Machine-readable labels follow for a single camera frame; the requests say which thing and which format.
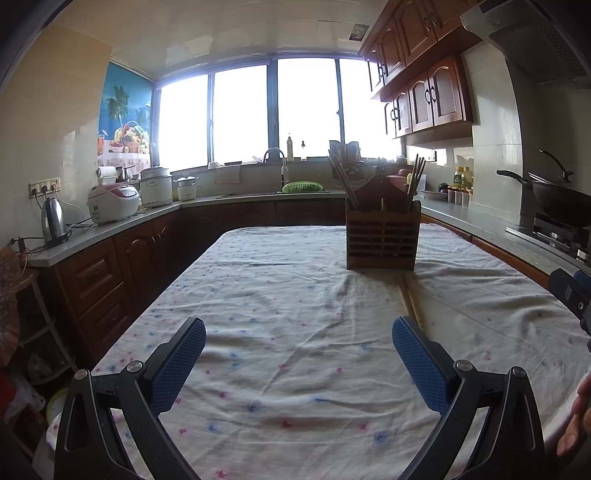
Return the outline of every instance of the bright window pane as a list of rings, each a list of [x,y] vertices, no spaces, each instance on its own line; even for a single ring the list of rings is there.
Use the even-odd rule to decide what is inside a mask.
[[[335,61],[279,60],[278,93],[280,148],[287,155],[291,136],[295,157],[301,156],[302,140],[307,157],[326,157],[329,140],[340,140]]]
[[[402,152],[400,139],[386,135],[384,104],[371,99],[367,64],[363,60],[340,60],[340,79],[345,141],[359,142],[362,157],[396,158]]]
[[[207,75],[167,85],[160,101],[160,165],[207,165]]]
[[[215,75],[213,158],[218,163],[262,157],[269,144],[267,67],[227,70]]]

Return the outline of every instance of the gray countertop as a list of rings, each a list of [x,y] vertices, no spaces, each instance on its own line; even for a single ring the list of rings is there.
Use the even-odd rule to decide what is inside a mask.
[[[174,202],[172,205],[157,207],[154,209],[142,209],[134,216],[120,222],[94,225],[83,231],[74,231],[69,241],[57,247],[50,248],[38,254],[34,254],[28,261],[31,267],[51,267],[69,256],[100,242],[110,236],[116,235],[128,228],[140,223],[157,218],[179,208],[190,208],[204,205],[223,205],[227,203],[257,202],[264,200],[303,200],[322,198],[343,198],[344,192],[332,190],[329,192],[313,193],[268,193],[268,194],[242,194],[236,196],[210,196],[200,197],[188,202]],[[513,226],[508,222],[491,217],[484,213],[475,212],[465,207],[439,202],[436,200],[420,199],[423,213],[433,218],[449,223],[461,230],[471,233],[497,247],[512,253],[516,257],[535,266],[549,274],[557,268],[563,268],[570,274],[577,270],[586,270],[591,273],[591,268],[580,264],[573,265],[558,255],[538,247],[522,238],[508,233],[505,228]]]

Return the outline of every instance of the green basket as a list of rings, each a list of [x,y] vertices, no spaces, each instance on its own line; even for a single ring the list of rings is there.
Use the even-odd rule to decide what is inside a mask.
[[[293,181],[281,189],[283,193],[321,192],[322,190],[324,187],[315,181]]]

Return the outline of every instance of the range hood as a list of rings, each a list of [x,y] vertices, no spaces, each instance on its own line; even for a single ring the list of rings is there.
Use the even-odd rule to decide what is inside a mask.
[[[573,4],[565,4],[570,2],[485,0],[462,15],[462,24],[500,50],[534,83],[591,87],[586,26]]]

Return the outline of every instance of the wall mural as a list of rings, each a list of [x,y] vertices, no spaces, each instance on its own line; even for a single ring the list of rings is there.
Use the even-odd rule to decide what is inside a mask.
[[[100,99],[97,154],[99,166],[150,166],[150,121],[154,84],[109,63]]]

